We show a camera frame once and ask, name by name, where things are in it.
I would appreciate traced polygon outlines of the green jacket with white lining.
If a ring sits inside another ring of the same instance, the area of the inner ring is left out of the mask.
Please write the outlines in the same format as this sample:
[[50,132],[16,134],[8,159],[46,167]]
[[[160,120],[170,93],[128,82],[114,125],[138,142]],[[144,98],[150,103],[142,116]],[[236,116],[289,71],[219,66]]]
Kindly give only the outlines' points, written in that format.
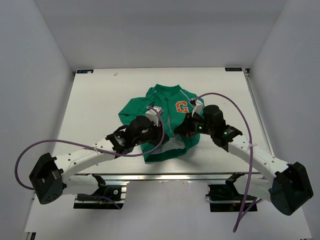
[[165,134],[169,137],[162,145],[152,153],[144,155],[146,163],[162,162],[185,155],[188,150],[196,146],[200,141],[200,135],[185,137],[175,134],[174,130],[183,122],[185,114],[191,113],[193,107],[190,100],[196,98],[179,85],[164,86],[156,84],[149,88],[145,97],[132,98],[118,113],[123,125],[129,125],[137,116],[144,116],[147,107],[161,107],[163,109],[162,120]]

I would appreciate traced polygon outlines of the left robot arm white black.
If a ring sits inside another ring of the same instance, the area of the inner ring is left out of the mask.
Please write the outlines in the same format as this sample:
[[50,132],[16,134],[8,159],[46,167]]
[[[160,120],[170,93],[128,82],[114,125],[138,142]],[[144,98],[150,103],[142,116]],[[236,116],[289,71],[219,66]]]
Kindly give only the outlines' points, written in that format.
[[99,200],[106,193],[105,181],[97,173],[79,175],[79,172],[118,157],[130,157],[136,146],[145,143],[158,148],[165,140],[168,136],[163,123],[138,116],[129,125],[119,127],[92,146],[65,155],[41,155],[29,179],[42,205],[71,194],[90,195]]

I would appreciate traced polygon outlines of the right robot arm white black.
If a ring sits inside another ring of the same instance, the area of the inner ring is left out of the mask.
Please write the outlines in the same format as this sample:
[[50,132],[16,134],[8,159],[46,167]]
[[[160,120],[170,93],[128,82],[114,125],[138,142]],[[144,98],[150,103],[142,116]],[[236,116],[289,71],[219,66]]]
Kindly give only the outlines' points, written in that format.
[[248,194],[271,202],[279,212],[290,216],[314,196],[307,170],[301,163],[290,164],[251,145],[240,130],[226,124],[216,105],[204,107],[202,115],[187,113],[174,132],[183,137],[209,135],[216,146],[252,163],[264,177],[249,178],[245,173],[235,172],[224,185],[207,194],[212,201],[236,200]]

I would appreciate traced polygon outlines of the blue label sticker right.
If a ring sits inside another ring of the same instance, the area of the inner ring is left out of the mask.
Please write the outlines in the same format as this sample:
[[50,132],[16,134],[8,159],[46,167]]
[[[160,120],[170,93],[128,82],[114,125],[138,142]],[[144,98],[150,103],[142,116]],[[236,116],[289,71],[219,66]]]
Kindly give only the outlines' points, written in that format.
[[243,69],[241,67],[225,67],[226,72],[242,72]]

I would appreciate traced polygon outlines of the blue label sticker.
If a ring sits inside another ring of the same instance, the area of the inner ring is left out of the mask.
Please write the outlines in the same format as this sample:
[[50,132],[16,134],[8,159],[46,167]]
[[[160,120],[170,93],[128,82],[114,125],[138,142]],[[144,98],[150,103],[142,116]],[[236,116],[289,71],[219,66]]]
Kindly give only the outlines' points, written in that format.
[[241,67],[225,67],[226,72],[242,72],[243,69]]
[[93,69],[78,69],[76,74],[92,74],[93,72]]

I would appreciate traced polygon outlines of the blue label sticker left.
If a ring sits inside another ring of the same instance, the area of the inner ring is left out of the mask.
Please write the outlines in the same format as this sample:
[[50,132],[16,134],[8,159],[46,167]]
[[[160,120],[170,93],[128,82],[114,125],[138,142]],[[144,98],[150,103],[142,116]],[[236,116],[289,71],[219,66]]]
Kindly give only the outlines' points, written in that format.
[[93,69],[78,69],[76,74],[92,74],[93,72]]

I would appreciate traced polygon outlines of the aluminium table front rail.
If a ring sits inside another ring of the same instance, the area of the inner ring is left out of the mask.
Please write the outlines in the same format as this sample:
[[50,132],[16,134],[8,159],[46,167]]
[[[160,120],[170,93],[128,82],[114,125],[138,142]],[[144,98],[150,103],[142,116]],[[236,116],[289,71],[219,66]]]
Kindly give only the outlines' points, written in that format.
[[222,181],[233,173],[162,173],[162,174],[102,174],[99,175],[107,182],[131,182],[131,181]]

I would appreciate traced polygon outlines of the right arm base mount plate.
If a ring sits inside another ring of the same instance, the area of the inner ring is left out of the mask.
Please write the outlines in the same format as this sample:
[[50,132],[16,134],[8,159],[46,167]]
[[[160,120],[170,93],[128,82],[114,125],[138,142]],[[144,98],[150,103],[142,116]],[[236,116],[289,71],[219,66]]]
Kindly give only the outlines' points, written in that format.
[[233,183],[244,173],[235,172],[222,184],[209,184],[205,197],[209,200],[211,213],[235,213],[241,208],[243,194],[235,189]]

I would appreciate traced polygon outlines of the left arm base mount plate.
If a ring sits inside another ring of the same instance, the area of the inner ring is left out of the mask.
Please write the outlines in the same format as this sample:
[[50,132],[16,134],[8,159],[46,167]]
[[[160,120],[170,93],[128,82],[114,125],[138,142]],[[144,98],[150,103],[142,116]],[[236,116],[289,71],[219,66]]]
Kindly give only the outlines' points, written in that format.
[[74,209],[120,210],[126,199],[128,181],[109,179],[100,174],[75,175]]

